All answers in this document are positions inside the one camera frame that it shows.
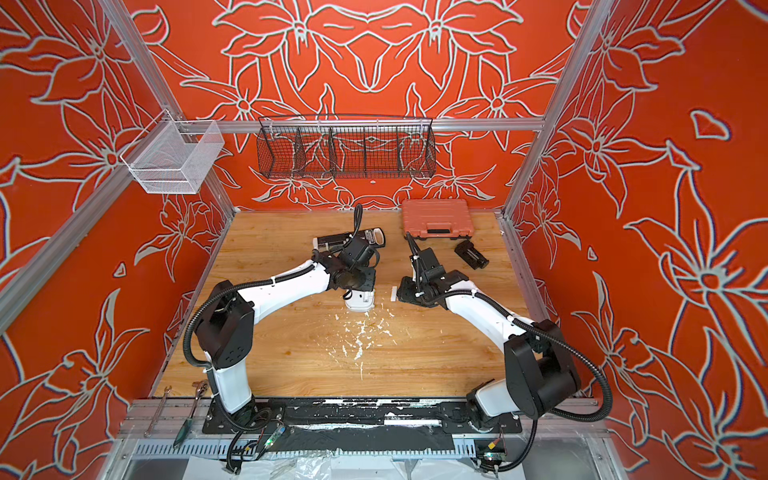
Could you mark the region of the white alarm clock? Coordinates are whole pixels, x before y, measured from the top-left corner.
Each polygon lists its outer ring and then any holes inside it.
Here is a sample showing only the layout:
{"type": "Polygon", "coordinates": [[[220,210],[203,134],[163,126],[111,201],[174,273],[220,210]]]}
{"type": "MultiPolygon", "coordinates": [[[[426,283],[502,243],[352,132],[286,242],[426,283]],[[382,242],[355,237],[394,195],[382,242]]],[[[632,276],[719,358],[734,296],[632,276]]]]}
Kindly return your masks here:
{"type": "Polygon", "coordinates": [[[351,312],[365,313],[374,307],[375,291],[347,290],[343,295],[346,308],[351,312]]]}

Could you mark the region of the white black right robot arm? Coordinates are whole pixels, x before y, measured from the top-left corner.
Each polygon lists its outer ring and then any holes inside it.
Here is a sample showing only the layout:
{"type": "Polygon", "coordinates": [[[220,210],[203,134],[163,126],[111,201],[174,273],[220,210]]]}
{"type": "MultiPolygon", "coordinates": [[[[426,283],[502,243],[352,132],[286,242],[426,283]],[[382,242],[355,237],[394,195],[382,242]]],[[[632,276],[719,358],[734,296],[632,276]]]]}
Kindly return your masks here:
{"type": "Polygon", "coordinates": [[[491,380],[467,396],[474,419],[480,423],[505,415],[522,414],[531,420],[525,446],[513,460],[483,453],[473,461],[483,473],[497,475],[522,465],[531,452],[539,419],[547,414],[580,423],[596,423],[611,413],[614,395],[606,375],[585,354],[569,345],[555,323],[534,321],[515,313],[483,292],[467,275],[448,272],[432,249],[422,249],[414,237],[405,239],[412,274],[397,290],[399,301],[424,308],[440,307],[468,321],[503,354],[505,377],[491,380]],[[564,410],[560,404],[581,388],[575,363],[587,367],[602,392],[600,407],[591,413],[564,410]]]}

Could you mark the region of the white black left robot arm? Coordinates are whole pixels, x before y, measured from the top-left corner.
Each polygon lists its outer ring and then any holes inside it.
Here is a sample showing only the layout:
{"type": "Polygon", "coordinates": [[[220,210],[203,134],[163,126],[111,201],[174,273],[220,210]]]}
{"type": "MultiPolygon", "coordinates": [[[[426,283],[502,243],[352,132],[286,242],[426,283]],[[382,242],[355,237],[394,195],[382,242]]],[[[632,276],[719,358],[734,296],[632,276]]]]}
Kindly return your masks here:
{"type": "Polygon", "coordinates": [[[342,290],[346,308],[368,312],[374,306],[375,268],[380,243],[361,229],[363,207],[353,213],[353,231],[324,251],[314,249],[298,267],[240,284],[222,281],[187,323],[182,338],[186,361],[203,369],[211,385],[216,412],[234,432],[225,458],[225,470],[241,472],[235,446],[245,433],[271,423],[270,408],[255,405],[246,360],[253,346],[253,330],[267,316],[303,298],[342,290]]]}

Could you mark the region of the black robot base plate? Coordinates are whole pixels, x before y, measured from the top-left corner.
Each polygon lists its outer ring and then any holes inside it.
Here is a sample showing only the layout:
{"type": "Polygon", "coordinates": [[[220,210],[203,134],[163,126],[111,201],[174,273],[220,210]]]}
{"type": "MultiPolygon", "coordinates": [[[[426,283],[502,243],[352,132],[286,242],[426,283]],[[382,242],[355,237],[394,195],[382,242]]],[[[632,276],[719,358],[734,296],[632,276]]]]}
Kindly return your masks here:
{"type": "Polygon", "coordinates": [[[234,413],[217,398],[211,401],[205,433],[255,432],[279,423],[308,429],[351,429],[379,426],[425,427],[449,434],[518,434],[520,420],[512,414],[483,417],[463,397],[254,397],[234,413]]]}

